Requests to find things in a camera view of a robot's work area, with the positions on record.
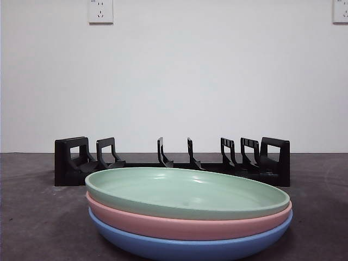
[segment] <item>dish rack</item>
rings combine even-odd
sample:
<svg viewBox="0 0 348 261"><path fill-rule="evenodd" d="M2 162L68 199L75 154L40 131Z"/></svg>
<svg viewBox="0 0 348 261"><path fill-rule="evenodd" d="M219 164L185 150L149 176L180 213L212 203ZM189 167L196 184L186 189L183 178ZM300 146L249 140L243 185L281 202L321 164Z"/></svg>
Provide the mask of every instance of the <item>dish rack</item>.
<svg viewBox="0 0 348 261"><path fill-rule="evenodd" d="M240 138L242 161L235 159L234 141L220 139L222 162L205 163L194 157L193 142L187 139L188 163L176 163L164 153L163 138L157 140L157 163L127 163L116 153L115 138L97 140L97 159L89 152L88 138L85 136L60 139L54 143L54 185L76 186L85 185L87 175L99 171L120 167L174 167L201 171L218 172L228 175L254 179L279 187L290 186L290 142L263 137L261 146L257 140ZM103 159L102 148L111 146L114 162L107 163ZM269 157L268 146L280 148L278 161ZM77 157L72 157L70 149L79 147ZM254 150L251 160L245 153L245 147Z"/></svg>

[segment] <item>floor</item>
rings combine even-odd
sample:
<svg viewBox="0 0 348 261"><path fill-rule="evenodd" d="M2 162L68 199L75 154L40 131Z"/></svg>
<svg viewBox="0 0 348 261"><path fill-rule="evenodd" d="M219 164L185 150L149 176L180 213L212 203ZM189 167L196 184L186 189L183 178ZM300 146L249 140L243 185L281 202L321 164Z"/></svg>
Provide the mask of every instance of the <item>floor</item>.
<svg viewBox="0 0 348 261"><path fill-rule="evenodd" d="M175 161L186 154L167 153ZM122 154L128 162L156 154ZM196 154L204 161L219 154ZM53 154L1 154L1 260L146 260L101 237L85 187L54 187ZM292 154L294 219L267 250L243 260L348 260L348 154Z"/></svg>

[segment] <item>outlet cover plate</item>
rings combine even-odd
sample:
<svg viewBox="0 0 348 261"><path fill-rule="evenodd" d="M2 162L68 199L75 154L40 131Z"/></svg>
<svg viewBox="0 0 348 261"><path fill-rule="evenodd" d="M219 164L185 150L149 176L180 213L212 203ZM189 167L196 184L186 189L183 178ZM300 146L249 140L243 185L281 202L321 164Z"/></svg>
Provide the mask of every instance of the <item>outlet cover plate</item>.
<svg viewBox="0 0 348 261"><path fill-rule="evenodd" d="M89 0L90 24L113 24L114 1L113 0Z"/></svg>
<svg viewBox="0 0 348 261"><path fill-rule="evenodd" d="M348 24L348 0L333 0L333 23Z"/></svg>

